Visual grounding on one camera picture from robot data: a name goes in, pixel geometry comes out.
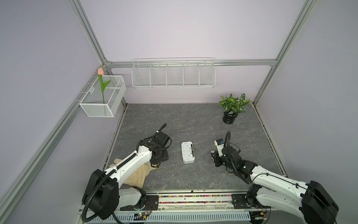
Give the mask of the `white digital alarm clock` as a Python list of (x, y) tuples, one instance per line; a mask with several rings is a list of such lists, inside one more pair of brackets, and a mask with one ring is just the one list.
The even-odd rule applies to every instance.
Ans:
[(191, 141), (184, 141), (181, 143), (181, 153), (184, 164), (192, 164), (195, 162), (195, 157), (192, 157), (191, 153), (191, 145), (193, 145)]

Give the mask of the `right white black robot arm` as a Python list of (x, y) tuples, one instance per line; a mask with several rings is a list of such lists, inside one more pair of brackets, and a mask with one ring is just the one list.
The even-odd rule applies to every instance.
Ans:
[(335, 224), (339, 206), (316, 181), (296, 181), (271, 172), (255, 162), (244, 160), (240, 148), (230, 144), (231, 132), (214, 142), (211, 157), (216, 167), (250, 185), (245, 203), (252, 207), (274, 207), (303, 219), (307, 224)]

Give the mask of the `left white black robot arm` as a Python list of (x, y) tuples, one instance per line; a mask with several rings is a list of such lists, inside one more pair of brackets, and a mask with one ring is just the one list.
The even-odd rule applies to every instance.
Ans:
[(87, 223), (96, 217), (102, 220), (114, 217), (118, 207), (142, 210), (149, 206), (153, 210), (153, 205), (146, 199), (146, 192), (140, 187), (120, 187), (147, 162), (157, 169), (169, 159), (167, 149), (172, 139), (162, 131), (165, 127), (166, 124), (163, 124), (154, 135), (139, 140), (135, 150), (121, 162), (106, 170), (97, 169), (91, 174), (82, 198), (82, 222)]

